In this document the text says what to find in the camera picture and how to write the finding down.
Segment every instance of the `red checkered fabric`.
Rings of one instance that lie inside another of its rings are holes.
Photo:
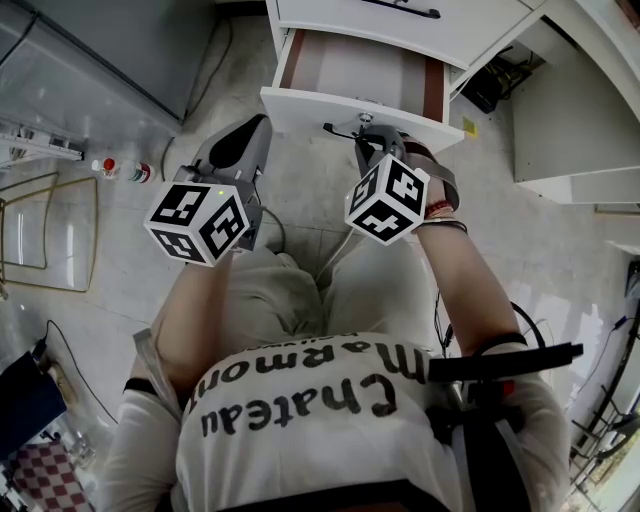
[[[61,441],[26,444],[11,458],[14,482],[43,510],[92,512]]]

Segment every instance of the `open drawer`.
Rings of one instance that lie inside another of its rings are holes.
[[[449,69],[396,46],[330,32],[292,30],[262,101],[279,132],[335,137],[369,114],[424,142],[433,153],[461,141],[449,126]]]

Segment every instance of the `white drawer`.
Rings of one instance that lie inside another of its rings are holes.
[[[393,0],[384,0],[393,4]],[[518,0],[408,0],[398,5],[439,19],[364,0],[277,0],[281,27],[337,32],[423,53],[467,69],[531,12]]]
[[[449,126],[446,64],[367,39],[292,30],[272,87],[260,95],[278,132],[335,137],[357,132],[362,114],[390,124],[429,146],[433,153],[461,141]]]

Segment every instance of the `yellow sticker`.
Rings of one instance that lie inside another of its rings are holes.
[[[478,136],[478,127],[471,119],[462,118],[462,129],[474,139]]]

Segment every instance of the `person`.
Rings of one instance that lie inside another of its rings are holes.
[[[422,158],[411,153],[407,163]],[[427,203],[429,218],[454,218],[436,178]],[[462,355],[526,350],[469,236],[451,225],[416,234]],[[426,269],[404,240],[365,238],[322,292],[291,257],[267,249],[186,266],[150,338],[181,409],[172,412],[139,358],[99,509],[475,510],[464,443],[438,440],[425,414],[446,403],[426,378],[429,299]],[[538,374],[514,381],[504,400],[524,426],[505,442],[530,509],[557,510],[568,486],[567,423]],[[509,487],[498,481],[488,492],[504,497],[501,509],[520,510]]]

